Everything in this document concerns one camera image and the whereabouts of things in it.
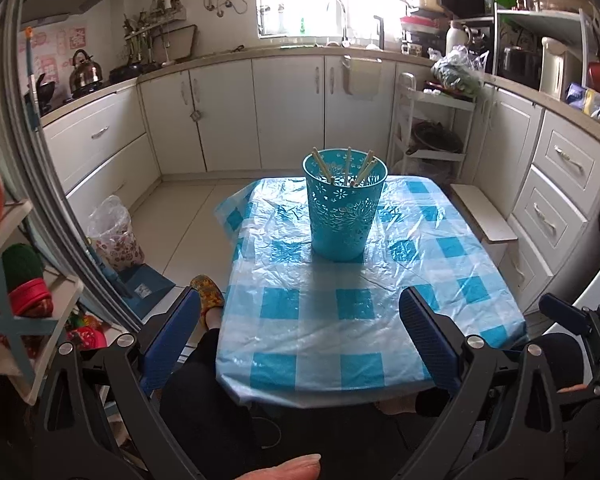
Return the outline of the left hand holding gripper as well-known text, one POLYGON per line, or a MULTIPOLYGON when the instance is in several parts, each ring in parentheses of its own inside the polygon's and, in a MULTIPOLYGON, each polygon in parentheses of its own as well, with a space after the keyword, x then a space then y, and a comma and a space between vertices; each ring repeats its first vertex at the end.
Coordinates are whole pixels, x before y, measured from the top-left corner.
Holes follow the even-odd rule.
POLYGON ((287 460, 271 468, 248 472, 237 480, 316 480, 321 473, 321 455, 310 454, 287 460))

